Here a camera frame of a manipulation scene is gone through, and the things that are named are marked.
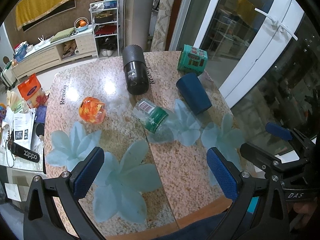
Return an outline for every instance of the suitcase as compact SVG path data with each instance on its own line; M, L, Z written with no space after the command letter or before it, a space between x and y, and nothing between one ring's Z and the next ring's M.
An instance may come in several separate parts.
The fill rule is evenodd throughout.
M9 87L9 88L14 87L14 83L16 81L16 76L14 75L14 73L12 71L11 62L9 62L5 66L4 70L1 72L1 78L7 87Z

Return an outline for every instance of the metal screw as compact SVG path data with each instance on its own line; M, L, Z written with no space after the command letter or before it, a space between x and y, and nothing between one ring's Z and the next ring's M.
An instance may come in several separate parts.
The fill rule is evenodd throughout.
M61 173L61 177L66 178L69 176L69 174L70 174L69 171L64 171L63 173Z
M242 177L244 177L244 178L250 177L250 174L249 174L249 172L247 172L247 171L241 172L241 175L242 175Z
M272 175L271 178L272 178L274 181L278 181L278 180L279 180L278 176L276 176L276 175Z
M33 181L38 181L39 179L40 179L40 176L37 175L37 176L35 176L35 177L33 178Z

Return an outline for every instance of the light blue paper flower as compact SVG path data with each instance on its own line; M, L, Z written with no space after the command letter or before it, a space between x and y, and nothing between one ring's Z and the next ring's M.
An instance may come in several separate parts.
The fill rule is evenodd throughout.
M141 164L148 152L144 140L132 143L121 162L105 152L105 160L94 183L93 214L97 222L110 219L115 214L133 223L143 224L147 206L140 192L150 192L161 187L156 166Z
M86 134L84 126L75 122L69 136L64 131L51 133L53 150L45 157L51 166L66 166L72 171L79 161L83 161L94 147L99 145L101 130Z
M178 140L184 146L193 145L200 137L201 122L192 111L180 99L175 100L174 113L164 110L169 116L155 134L148 134L148 140L157 143Z
M233 162L241 171L240 157L236 149L240 148L244 143L244 137L240 129L232 128L232 122L233 118L229 113L223 116L221 129L215 123L210 122L202 132L201 141L206 150L211 147L217 147L226 160ZM217 180L210 169L208 170L208 175L210 184L212 186L216 185Z

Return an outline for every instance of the wooden cabinet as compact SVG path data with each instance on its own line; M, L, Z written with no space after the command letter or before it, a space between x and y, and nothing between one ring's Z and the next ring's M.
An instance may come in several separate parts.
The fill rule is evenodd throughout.
M76 40L79 53L62 59L64 43L72 39ZM74 37L61 39L46 48L39 49L27 58L23 59L19 64L13 67L13 72L19 79L26 75L40 72L42 70L57 66L59 64L79 59L87 56L96 55L96 44L91 32L79 33Z

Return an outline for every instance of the blue gripper pad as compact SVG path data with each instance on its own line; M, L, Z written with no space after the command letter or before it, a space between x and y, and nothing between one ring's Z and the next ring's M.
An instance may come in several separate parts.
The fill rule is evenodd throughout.
M268 122L266 124L266 132L280 137L284 141L291 141L292 140L292 135L290 131L288 131L286 128L283 128L275 123Z
M212 148L207 151L207 163L226 198L236 201L238 197L236 180Z
M81 199L87 195L103 163L103 149L95 147L83 161L73 168L69 185L75 198Z

